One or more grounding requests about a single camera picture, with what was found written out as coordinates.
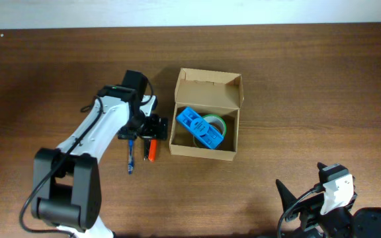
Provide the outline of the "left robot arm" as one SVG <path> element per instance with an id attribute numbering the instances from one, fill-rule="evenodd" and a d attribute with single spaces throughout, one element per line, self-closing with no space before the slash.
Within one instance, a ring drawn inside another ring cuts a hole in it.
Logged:
<path id="1" fill-rule="evenodd" d="M 27 209 L 40 219 L 47 233 L 67 237 L 115 237 L 99 213 L 102 204 L 99 162 L 113 138 L 134 141 L 167 139 L 168 119 L 153 114 L 157 106 L 148 78 L 128 70 L 117 85 L 105 85 L 93 102 L 81 109 L 87 117 L 56 148 L 40 149 L 34 157 L 33 190 L 20 214 L 21 227 Z"/>

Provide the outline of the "green tape roll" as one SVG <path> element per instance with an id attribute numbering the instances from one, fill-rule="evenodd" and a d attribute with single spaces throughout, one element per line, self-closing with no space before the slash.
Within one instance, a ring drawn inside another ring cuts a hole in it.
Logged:
<path id="1" fill-rule="evenodd" d="M 226 132 L 227 132 L 227 126 L 226 126 L 226 123 L 224 122 L 224 120 L 219 117 L 218 115 L 215 115 L 215 114 L 207 114 L 207 115 L 204 115 L 202 116 L 211 126 L 213 126 L 216 130 L 218 130 L 223 138 L 225 138 L 226 136 Z M 207 148 L 203 143 L 201 143 L 200 141 L 198 141 L 195 137 L 192 138 L 193 139 L 193 144 L 195 147 L 198 147 L 198 148 Z"/>

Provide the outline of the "orange black stapler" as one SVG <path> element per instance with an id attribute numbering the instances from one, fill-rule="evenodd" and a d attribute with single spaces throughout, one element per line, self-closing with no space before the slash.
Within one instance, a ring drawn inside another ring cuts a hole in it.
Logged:
<path id="1" fill-rule="evenodd" d="M 144 140 L 144 160 L 151 162 L 155 161 L 157 153 L 157 140 L 145 139 Z"/>

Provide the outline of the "cardboard box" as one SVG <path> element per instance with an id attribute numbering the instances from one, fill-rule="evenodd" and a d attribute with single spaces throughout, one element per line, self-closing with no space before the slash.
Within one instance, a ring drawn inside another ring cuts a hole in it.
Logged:
<path id="1" fill-rule="evenodd" d="M 201 116 L 216 115 L 225 122 L 226 133 L 217 149 L 208 149 L 173 119 L 169 140 L 171 154 L 233 161 L 237 155 L 243 101 L 243 79 L 240 74 L 182 68 L 175 87 L 173 116 L 177 117 L 186 107 Z"/>

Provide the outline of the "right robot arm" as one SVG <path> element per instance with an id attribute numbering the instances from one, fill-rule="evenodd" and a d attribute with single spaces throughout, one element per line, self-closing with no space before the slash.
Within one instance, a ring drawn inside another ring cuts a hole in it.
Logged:
<path id="1" fill-rule="evenodd" d="M 381 208 L 361 208 L 351 214 L 349 206 L 336 208 L 325 215 L 319 213 L 323 198 L 322 184 L 296 198 L 287 187 L 276 180 L 282 200 L 283 214 L 277 225 L 277 237 L 340 237 L 381 238 Z M 299 228 L 290 233 L 282 232 L 282 223 L 300 218 Z"/>

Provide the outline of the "blue ballpoint pen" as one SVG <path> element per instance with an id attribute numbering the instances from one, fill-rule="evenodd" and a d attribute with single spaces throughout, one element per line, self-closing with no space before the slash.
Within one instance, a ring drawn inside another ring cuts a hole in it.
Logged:
<path id="1" fill-rule="evenodd" d="M 134 140 L 128 140 L 128 174 L 134 171 Z"/>

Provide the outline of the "blue whiteboard duster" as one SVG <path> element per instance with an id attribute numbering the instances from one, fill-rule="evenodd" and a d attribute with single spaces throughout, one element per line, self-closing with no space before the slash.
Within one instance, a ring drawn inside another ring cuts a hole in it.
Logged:
<path id="1" fill-rule="evenodd" d="M 176 121 L 208 149 L 217 149 L 224 140 L 218 130 L 190 107 L 186 107 L 176 116 Z"/>

